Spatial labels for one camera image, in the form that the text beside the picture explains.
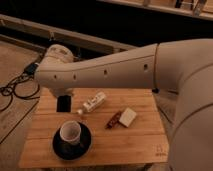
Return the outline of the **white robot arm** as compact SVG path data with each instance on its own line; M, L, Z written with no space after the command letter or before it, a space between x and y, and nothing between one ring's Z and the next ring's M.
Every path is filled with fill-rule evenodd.
M166 171L213 171L213 38L156 43L74 62L52 45L35 72L43 87L178 92Z

